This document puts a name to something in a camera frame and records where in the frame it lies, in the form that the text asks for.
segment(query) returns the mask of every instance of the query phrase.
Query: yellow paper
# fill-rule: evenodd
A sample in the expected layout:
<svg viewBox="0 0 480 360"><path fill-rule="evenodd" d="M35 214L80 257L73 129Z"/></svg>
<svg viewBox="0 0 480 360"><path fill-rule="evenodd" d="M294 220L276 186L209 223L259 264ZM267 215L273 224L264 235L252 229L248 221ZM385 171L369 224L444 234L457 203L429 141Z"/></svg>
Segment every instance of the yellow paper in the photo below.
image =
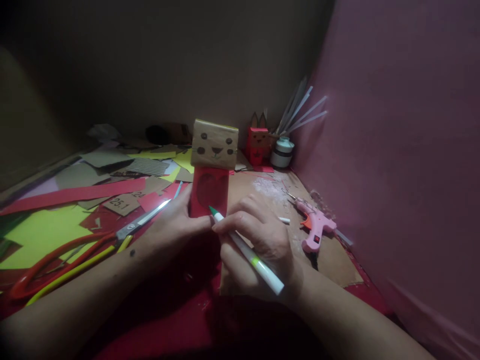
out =
<svg viewBox="0 0 480 360"><path fill-rule="evenodd" d="M128 154L131 158L143 158L143 159L153 159L153 160L163 160L163 159L170 159L177 156L175 151L171 152L150 152L150 151L142 151L139 154Z"/></svg>
<svg viewBox="0 0 480 360"><path fill-rule="evenodd" d="M190 174L194 173L195 168L190 165L190 160L192 159L192 149L188 149L186 153L178 153L176 155L176 158L173 159L174 162L176 162L178 165L180 165L182 168L185 168L188 170Z"/></svg>
<svg viewBox="0 0 480 360"><path fill-rule="evenodd" d="M173 183L175 181L175 179L177 178L177 175L179 174L180 169L181 169L181 167L178 166L175 170L173 170L171 172L170 175L161 176L160 179L165 179L165 180L168 180L169 182Z"/></svg>
<svg viewBox="0 0 480 360"><path fill-rule="evenodd" d="M89 215L89 212L84 212L83 208L76 205L33 213L5 235L5 239L22 245L22 247L0 263L0 270L30 268L63 244L92 234L86 228L79 226ZM84 246L68 262L71 263L77 259L92 245ZM62 256L61 259L66 259L68 254Z"/></svg>

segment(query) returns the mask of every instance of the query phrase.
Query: white marker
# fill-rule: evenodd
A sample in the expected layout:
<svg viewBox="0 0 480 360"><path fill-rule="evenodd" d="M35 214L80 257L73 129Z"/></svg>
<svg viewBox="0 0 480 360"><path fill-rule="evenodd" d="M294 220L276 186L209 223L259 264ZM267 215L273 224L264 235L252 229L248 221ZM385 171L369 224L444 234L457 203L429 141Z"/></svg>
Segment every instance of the white marker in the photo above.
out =
<svg viewBox="0 0 480 360"><path fill-rule="evenodd" d="M217 210L215 210L211 206L210 206L210 211L216 223L224 219L222 214L219 213ZM275 275L275 273L272 270L270 270L270 268L267 265L265 265L265 263L262 260L260 260L257 254L250 248L250 246L248 246L245 243L245 241L240 237L239 234L237 234L236 231L229 231L228 234L230 235L235 245L240 249L243 256L246 257L246 259L253 266L256 272L261 276L263 280L265 280L268 286L270 286L270 288L273 290L275 295L280 294L280 292L282 291L285 285L278 278L278 276Z"/></svg>
<svg viewBox="0 0 480 360"><path fill-rule="evenodd" d="M280 220L282 223L290 225L290 219L287 219L286 217L278 217L278 220Z"/></svg>

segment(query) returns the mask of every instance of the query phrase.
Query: scissors blade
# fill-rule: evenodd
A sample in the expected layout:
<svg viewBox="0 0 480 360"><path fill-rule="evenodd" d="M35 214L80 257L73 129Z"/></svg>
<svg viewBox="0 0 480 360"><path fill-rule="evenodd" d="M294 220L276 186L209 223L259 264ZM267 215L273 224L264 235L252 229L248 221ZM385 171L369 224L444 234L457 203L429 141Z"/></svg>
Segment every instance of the scissors blade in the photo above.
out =
<svg viewBox="0 0 480 360"><path fill-rule="evenodd" d="M172 199L165 200L159 206L154 208L152 211L140 216L134 222L131 222L128 225L122 227L120 230L118 230L116 232L116 237L118 241L122 242L130 233L137 230L138 228L141 228L146 222L148 222L151 218L157 215L160 212L160 210L162 210L165 207L165 205L169 203L170 200Z"/></svg>

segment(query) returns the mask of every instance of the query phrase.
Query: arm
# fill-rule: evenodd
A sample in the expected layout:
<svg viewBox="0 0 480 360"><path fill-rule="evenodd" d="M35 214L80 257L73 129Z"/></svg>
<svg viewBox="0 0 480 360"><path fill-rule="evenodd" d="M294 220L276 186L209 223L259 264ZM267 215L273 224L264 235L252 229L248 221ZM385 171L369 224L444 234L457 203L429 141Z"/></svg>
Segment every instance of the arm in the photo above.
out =
<svg viewBox="0 0 480 360"><path fill-rule="evenodd" d="M336 359L433 359L415 340L363 301L292 255L288 232L250 195L212 229L220 235L221 259L244 292L284 303L296 312ZM236 230L283 280L275 297L228 236Z"/></svg>
<svg viewBox="0 0 480 360"><path fill-rule="evenodd" d="M208 216L189 218L192 186L125 251L1 323L15 358L72 358L122 300L152 271L163 268L188 239L211 228Z"/></svg>

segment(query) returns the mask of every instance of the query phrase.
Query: work surface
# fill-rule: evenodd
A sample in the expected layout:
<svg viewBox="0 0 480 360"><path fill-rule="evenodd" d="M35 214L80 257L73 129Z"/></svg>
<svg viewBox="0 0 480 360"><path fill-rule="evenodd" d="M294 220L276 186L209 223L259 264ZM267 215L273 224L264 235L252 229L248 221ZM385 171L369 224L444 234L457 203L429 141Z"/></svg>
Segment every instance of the work surface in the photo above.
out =
<svg viewBox="0 0 480 360"><path fill-rule="evenodd" d="M303 218L288 201L287 190L311 201L291 171L237 172L229 177L228 202L231 205L250 193L262 197L277 216L291 220L290 225L286 225L291 247L296 256L309 264L300 246L301 240L307 236L300 228ZM138 212L133 212L121 218L122 223L119 224L116 214L99 207L83 225L93 229L95 219L99 217L102 231L115 230L130 221L130 217L138 215ZM380 295L361 268L352 263L352 258L335 237L323 236L318 257L319 271L343 287L355 284L348 286L347 290L386 313L388 309ZM287 338L293 342L300 342L300 334L304 339L312 339L308 328L278 304L246 296L219 296L219 290L222 294L236 292L228 274L224 272L223 279L221 274L220 245L216 235L209 232L193 238L168 268L153 274L125 299L84 347L80 357L149 358L235 346L239 342L254 344L259 337L271 338L274 344L292 333L296 336L287 335ZM20 308L11 305L7 308L3 295L1 300L3 315Z"/></svg>

